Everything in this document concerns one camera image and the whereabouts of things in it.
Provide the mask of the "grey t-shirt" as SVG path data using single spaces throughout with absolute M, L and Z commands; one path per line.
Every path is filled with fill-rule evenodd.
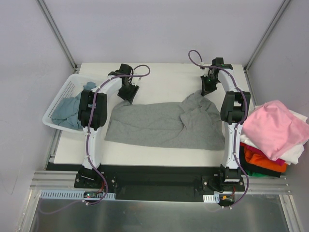
M 200 91 L 182 102 L 116 105 L 105 139 L 162 148 L 223 150 L 225 137 L 216 105 Z

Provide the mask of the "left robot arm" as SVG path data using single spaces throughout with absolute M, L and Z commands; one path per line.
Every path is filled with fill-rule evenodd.
M 85 137 L 85 152 L 82 167 L 92 170 L 101 165 L 99 157 L 100 134 L 108 117 L 108 98 L 117 95 L 132 103 L 139 86 L 132 84 L 134 70 L 127 64 L 108 74 L 108 79 L 91 90 L 81 92 L 78 120 Z

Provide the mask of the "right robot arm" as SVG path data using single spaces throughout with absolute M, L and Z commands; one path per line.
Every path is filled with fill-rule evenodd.
M 237 169 L 239 163 L 240 134 L 247 118 L 251 94 L 243 91 L 234 78 L 234 68 L 225 64 L 223 58 L 215 58 L 207 67 L 208 71 L 201 76 L 202 91 L 205 96 L 217 89 L 220 83 L 225 91 L 220 110 L 220 118 L 225 127 L 225 153 L 222 166 Z

